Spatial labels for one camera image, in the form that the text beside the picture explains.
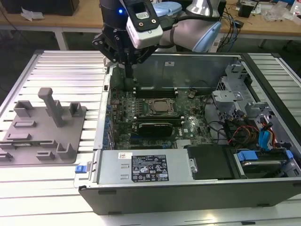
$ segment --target slotted aluminum surface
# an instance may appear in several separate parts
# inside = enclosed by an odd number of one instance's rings
[[[249,54],[252,60],[269,81],[275,92],[301,124],[301,80],[281,58],[275,58],[271,54]],[[264,101],[258,84],[252,84],[258,98]]]
[[[74,188],[73,179],[75,177],[75,165],[92,159],[93,139],[102,91],[102,63],[103,56],[99,52],[47,51],[42,56],[36,57],[33,67],[27,73],[28,78],[23,81],[24,84],[21,84],[19,91],[16,89],[18,92],[11,103],[7,103],[7,108],[0,117],[1,138],[15,116],[12,111],[14,100],[21,99],[21,96],[24,95],[29,100],[38,101],[35,95],[40,87],[55,84],[52,88],[57,98],[64,99],[62,105],[68,105],[72,99],[79,97],[82,100],[82,105],[86,106],[89,111],[86,115],[79,154],[75,164],[53,167],[0,168],[1,226],[52,226],[53,224],[234,226],[241,225],[241,221],[255,221],[256,224],[266,226],[299,226],[301,224],[301,195],[269,208],[199,210],[121,216],[98,216],[94,214],[78,190]],[[53,73],[48,73],[48,70],[44,68],[48,66],[49,71]],[[70,71],[65,70],[63,73],[62,71],[67,67],[72,71],[77,71],[74,69],[75,67],[81,67],[81,71],[80,73],[69,73]],[[88,70],[85,73],[85,68],[93,68],[96,71],[91,73]],[[34,102],[33,105],[41,106],[43,103]]]

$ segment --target warning label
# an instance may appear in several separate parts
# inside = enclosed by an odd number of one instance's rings
[[[168,181],[166,155],[132,156],[132,181]]]

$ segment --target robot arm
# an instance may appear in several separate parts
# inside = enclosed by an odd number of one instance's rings
[[[198,2],[205,1],[196,0],[196,8],[201,6]],[[143,63],[158,48],[163,31],[172,29],[173,24],[191,19],[210,23],[218,20],[218,12],[209,0],[204,12],[196,13],[196,8],[193,7],[191,13],[180,18],[157,17],[150,0],[100,0],[100,7],[103,30],[95,37],[93,45],[109,60],[124,67],[127,78],[132,78],[132,65]],[[200,26],[198,24],[191,28],[199,30]]]

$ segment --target workbench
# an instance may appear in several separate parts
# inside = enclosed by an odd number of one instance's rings
[[[278,39],[278,40],[301,40],[301,26],[290,20],[264,21],[261,15],[249,18],[237,17],[238,11],[233,10],[235,0],[227,1],[227,9],[234,19],[244,22],[239,38],[249,39]],[[103,27],[101,10],[98,7],[99,0],[80,0],[79,7],[73,16],[44,15],[44,20],[26,20],[19,14],[6,14],[10,22],[21,31],[48,31],[54,32],[60,50],[68,50],[64,32],[92,32],[99,33]],[[0,29],[13,30],[3,15],[0,15]],[[229,23],[222,19],[222,28],[218,40],[223,38],[229,31]]]
[[[251,58],[265,73],[274,89],[282,95],[281,83],[273,77],[295,77],[281,68],[282,59],[271,54],[252,54]],[[197,210],[165,213],[145,213],[98,216],[74,188],[75,166],[91,160],[97,126],[97,118],[106,69],[103,55],[98,51],[44,51],[35,54],[20,75],[0,107],[0,139],[5,136],[15,112],[18,100],[29,100],[32,105],[44,106],[37,97],[41,87],[51,87],[54,99],[60,99],[62,106],[71,101],[80,101],[88,111],[84,122],[78,156],[74,164],[57,166],[0,167],[0,222],[1,226],[52,226],[67,225],[241,225],[256,222],[260,225],[290,225],[301,223],[301,195],[295,196],[274,207]],[[292,90],[300,87],[288,80]],[[289,107],[288,96],[280,96],[294,116],[300,115],[300,106]]]

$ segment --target blue latch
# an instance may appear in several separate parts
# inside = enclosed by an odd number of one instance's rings
[[[251,160],[258,160],[255,151],[240,151],[238,154],[239,161],[251,161]]]
[[[86,173],[87,172],[87,166],[76,166],[75,167],[75,173]]]

